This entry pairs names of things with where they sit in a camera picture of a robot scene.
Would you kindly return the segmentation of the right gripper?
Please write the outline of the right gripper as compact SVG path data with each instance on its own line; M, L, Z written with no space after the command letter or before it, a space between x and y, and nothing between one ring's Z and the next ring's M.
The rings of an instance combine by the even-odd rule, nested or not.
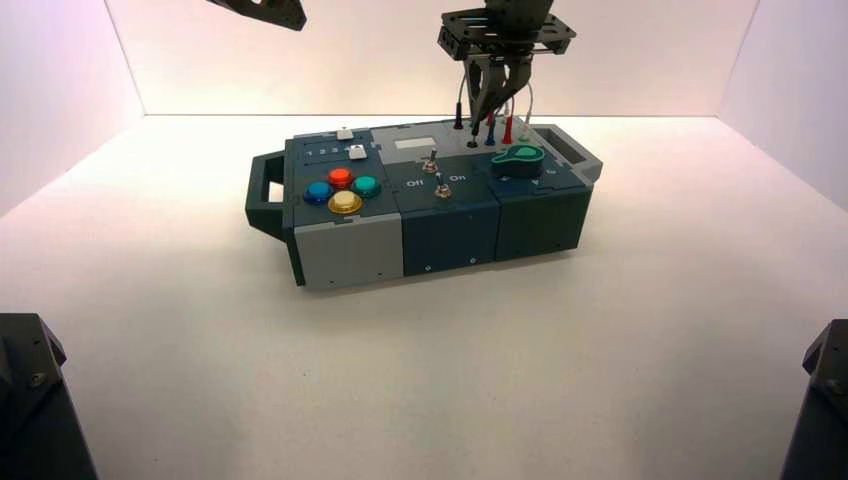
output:
M454 60L467 58L472 130L479 130L491 113L528 84L533 57L521 55L561 55L577 37L549 6L483 6L446 12L441 20L438 45Z

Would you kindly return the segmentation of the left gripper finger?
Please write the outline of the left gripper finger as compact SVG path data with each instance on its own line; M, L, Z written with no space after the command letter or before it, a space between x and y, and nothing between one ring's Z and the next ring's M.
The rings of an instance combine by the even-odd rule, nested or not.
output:
M208 0L216 6L264 23L301 31L307 17L300 0Z

